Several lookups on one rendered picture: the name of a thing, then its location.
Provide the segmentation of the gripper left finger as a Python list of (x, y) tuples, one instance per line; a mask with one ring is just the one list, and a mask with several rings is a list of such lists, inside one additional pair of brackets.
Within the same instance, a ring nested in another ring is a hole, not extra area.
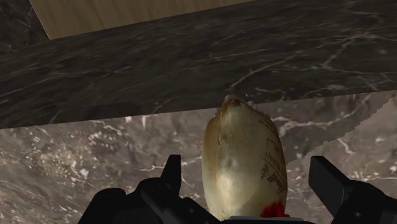
[(189, 197), (181, 198), (181, 156), (170, 155), (161, 176), (97, 192), (78, 224), (221, 224)]

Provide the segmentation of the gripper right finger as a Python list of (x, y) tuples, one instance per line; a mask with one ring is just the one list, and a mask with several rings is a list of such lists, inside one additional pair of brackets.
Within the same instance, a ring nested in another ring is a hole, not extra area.
[(397, 224), (397, 199), (349, 179), (324, 156), (310, 158), (308, 183), (333, 216), (331, 224)]

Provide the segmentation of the cream oval bag red patch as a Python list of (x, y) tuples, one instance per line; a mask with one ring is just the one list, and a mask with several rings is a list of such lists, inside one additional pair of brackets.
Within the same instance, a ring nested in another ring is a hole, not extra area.
[(270, 117), (226, 96), (205, 128), (202, 182), (209, 212), (219, 220), (285, 217), (286, 160)]

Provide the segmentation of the light wooden cabinet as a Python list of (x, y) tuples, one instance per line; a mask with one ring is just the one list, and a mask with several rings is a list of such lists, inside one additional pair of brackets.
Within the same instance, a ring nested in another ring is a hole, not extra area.
[(29, 0), (49, 39), (252, 0)]

